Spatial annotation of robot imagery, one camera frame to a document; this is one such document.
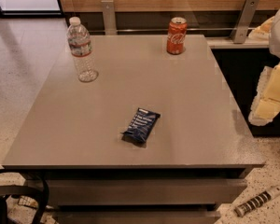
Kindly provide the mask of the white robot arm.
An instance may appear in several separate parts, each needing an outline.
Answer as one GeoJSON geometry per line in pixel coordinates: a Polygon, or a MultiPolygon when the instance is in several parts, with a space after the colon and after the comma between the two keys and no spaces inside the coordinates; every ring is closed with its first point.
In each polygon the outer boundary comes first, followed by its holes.
{"type": "MultiPolygon", "coordinates": [[[[280,9],[273,18],[269,34],[269,51],[280,58],[280,9]]],[[[251,106],[251,118],[258,126],[272,122],[280,112],[280,63],[265,67],[260,74],[257,96],[251,106]]]]}

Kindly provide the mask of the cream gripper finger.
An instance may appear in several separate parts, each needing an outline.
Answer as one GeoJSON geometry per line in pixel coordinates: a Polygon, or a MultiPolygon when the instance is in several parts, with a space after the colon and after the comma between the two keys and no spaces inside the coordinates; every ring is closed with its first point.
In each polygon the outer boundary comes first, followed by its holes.
{"type": "Polygon", "coordinates": [[[280,64],[272,70],[263,98],[280,104],[280,64]]]}
{"type": "Polygon", "coordinates": [[[259,119],[274,119],[280,112],[280,104],[272,100],[257,100],[254,115],[259,119]]]}

